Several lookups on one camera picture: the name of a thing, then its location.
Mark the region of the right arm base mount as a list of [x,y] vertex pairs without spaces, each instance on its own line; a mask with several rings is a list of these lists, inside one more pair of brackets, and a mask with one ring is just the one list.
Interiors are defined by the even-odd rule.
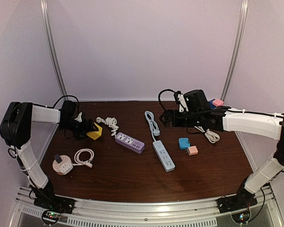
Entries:
[[254,195],[250,198],[244,198],[237,194],[232,196],[222,196],[217,199],[217,205],[220,213],[232,212],[240,209],[247,209],[250,206],[257,205],[257,199]]

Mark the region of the light blue power strip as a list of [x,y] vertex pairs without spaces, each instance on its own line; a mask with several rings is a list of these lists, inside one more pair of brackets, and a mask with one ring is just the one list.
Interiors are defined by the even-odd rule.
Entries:
[[164,147],[161,140],[154,141],[152,143],[153,148],[165,170],[165,172],[171,172],[175,169],[175,164],[170,157],[169,153],[167,152],[166,148]]

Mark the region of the purple power strip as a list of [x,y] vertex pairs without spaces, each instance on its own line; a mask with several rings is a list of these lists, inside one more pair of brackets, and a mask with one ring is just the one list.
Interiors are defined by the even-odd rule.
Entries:
[[141,154],[145,150],[145,144],[137,139],[134,139],[122,132],[115,135],[115,142],[138,153]]

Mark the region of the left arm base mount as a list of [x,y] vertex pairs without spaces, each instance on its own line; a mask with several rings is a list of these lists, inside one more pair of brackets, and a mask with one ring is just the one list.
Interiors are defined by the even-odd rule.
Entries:
[[51,210],[58,213],[71,214],[75,204],[74,199],[56,196],[53,201],[46,199],[45,197],[37,196],[34,200],[34,205]]

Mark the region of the pink small plug adapter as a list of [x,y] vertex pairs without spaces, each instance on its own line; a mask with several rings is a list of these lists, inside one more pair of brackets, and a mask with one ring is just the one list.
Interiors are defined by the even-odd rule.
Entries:
[[196,146],[190,146],[186,149],[186,152],[189,156],[194,156],[198,154],[198,149]]

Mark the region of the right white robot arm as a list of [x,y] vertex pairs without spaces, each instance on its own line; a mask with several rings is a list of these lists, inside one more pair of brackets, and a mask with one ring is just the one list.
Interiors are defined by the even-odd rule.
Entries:
[[238,209],[249,204],[253,194],[284,171],[284,113],[256,113],[228,106],[199,112],[164,110],[160,121],[165,126],[202,126],[213,131],[260,135],[278,142],[274,154],[242,182],[233,198],[233,205]]

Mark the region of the dark blue plug adapter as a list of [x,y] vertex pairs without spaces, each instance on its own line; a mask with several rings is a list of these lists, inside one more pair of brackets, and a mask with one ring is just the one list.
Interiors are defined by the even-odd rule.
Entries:
[[216,108],[216,105],[214,104],[215,100],[216,99],[212,99],[212,100],[209,101],[209,106],[210,106],[211,109],[215,109]]

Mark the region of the yellow cube socket adapter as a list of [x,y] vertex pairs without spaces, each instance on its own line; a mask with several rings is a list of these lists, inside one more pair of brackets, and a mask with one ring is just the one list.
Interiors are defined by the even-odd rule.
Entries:
[[95,128],[97,128],[97,131],[89,131],[87,132],[87,136],[93,140],[97,140],[102,136],[102,130],[103,128],[101,126],[99,126],[97,123],[94,123]]

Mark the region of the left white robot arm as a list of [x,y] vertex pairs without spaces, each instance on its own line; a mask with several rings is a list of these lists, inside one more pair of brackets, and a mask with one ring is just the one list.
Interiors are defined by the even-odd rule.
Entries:
[[65,100],[60,109],[36,105],[31,102],[11,102],[0,124],[0,136],[15,151],[16,159],[31,185],[44,189],[49,179],[42,171],[31,146],[31,124],[33,122],[57,124],[61,130],[72,132],[76,140],[98,131],[91,119],[78,111],[79,104]]

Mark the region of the blue square plug adapter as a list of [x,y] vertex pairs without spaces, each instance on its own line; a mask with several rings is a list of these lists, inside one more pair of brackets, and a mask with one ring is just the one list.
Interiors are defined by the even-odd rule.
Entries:
[[187,150],[191,146],[189,138],[179,138],[178,145],[181,150]]

